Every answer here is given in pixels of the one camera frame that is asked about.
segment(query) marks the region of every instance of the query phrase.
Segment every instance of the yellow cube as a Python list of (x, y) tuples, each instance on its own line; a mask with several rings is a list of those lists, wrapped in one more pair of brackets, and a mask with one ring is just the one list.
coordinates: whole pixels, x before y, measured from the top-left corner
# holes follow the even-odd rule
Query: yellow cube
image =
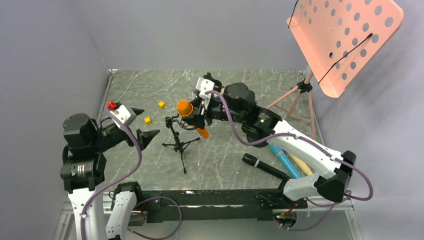
[(144, 121), (146, 122), (147, 125), (152, 123), (152, 120), (150, 119), (150, 117), (144, 118)]
[(164, 108), (166, 108), (166, 107), (167, 107), (163, 101), (160, 101), (157, 105), (159, 105), (159, 107), (160, 107), (161, 109), (164, 109)]

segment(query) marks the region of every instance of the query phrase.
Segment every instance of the pink perforated panel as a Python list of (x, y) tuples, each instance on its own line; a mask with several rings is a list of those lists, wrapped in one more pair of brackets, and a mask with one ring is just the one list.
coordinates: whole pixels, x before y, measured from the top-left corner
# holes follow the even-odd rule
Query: pink perforated panel
[(321, 81), (322, 91), (338, 98), (403, 20), (403, 10), (392, 0), (300, 0), (290, 29), (318, 81), (373, 33)]

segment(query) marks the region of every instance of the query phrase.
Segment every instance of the tabletop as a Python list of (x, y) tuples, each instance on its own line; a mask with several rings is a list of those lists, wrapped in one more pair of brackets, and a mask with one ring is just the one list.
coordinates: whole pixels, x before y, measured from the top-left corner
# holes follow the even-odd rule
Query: tabletop
[[(120, 101), (127, 106), (145, 110), (130, 125), (133, 132), (136, 129), (160, 130), (160, 133), (142, 152), (140, 168), (126, 181), (137, 181), (141, 189), (145, 191), (274, 189), (279, 186), (280, 179), (245, 164), (242, 162), (242, 157), (245, 153), (251, 154), (287, 173), (282, 163), (268, 146), (256, 148), (241, 144), (234, 137), (228, 122), (214, 120), (211, 126), (207, 126), (210, 137), (191, 143), (184, 151), (183, 158), (187, 174), (183, 173), (179, 152), (174, 152), (172, 147), (162, 146), (162, 143), (174, 143), (171, 130), (165, 126), (165, 117), (177, 114), (176, 105), (180, 100), (194, 99), (193, 89), (198, 78), (208, 72), (212, 74), (212, 77), (220, 80), (224, 86), (238, 82), (245, 83), (255, 92), (256, 102), (262, 107), (266, 107), (302, 80), (299, 70), (116, 71), (106, 101)], [(295, 94), (292, 94), (284, 99), (280, 103), (281, 107), (288, 109), (294, 98)], [(158, 106), (161, 101), (166, 104), (165, 109)], [(310, 122), (286, 117), (286, 114), (276, 107), (272, 110), (285, 118), (294, 128), (312, 137)], [(306, 94), (303, 94), (294, 114), (304, 118), (309, 117)], [(151, 119), (151, 124), (145, 123), (146, 117)], [(182, 142), (199, 136), (196, 131), (183, 130), (176, 123), (173, 126), (180, 133)], [(236, 128), (245, 138), (246, 135), (241, 131), (241, 124), (237, 123)], [(128, 173), (138, 159), (136, 150), (128, 147), (124, 142), (105, 152), (104, 156), (107, 159), (106, 183)]]

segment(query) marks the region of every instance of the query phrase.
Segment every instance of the black tripod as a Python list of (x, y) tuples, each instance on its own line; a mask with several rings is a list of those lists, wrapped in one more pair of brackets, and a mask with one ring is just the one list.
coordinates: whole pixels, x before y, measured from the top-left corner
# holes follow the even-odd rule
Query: black tripod
[(179, 117), (179, 115), (176, 116), (172, 116), (172, 117), (165, 117), (165, 124), (166, 127), (171, 129), (172, 131), (172, 135), (173, 135), (173, 139), (175, 140), (175, 143), (162, 143), (162, 146), (166, 147), (166, 146), (173, 146), (173, 150), (175, 152), (179, 151), (180, 155), (181, 155), (181, 162), (182, 162), (182, 169), (184, 171), (184, 174), (187, 174), (186, 171), (186, 167), (184, 166), (184, 160), (183, 160), (183, 152), (184, 150), (186, 150), (186, 148), (189, 146), (190, 143), (194, 142), (194, 141), (199, 141), (200, 137), (190, 140), (188, 142), (181, 142), (180, 141), (180, 133), (174, 130), (173, 127), (173, 123), (177, 122), (177, 118)]

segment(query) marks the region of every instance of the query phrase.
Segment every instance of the black microphone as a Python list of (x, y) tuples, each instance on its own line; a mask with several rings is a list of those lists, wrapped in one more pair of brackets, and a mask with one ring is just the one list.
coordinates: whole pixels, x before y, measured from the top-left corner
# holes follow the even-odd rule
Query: black microphone
[(258, 168), (262, 171), (265, 171), (265, 172), (271, 174), (272, 176), (275, 176), (275, 177), (277, 177), (281, 180), (288, 181), (290, 179), (290, 177), (287, 174), (285, 174), (284, 172), (276, 169), (275, 167), (272, 167), (272, 166), (266, 164), (263, 161), (260, 161), (259, 159), (257, 159), (256, 157), (254, 157), (250, 154), (245, 153), (242, 160), (243, 160), (243, 162), (249, 164), (250, 166), (253, 166), (253, 167)]

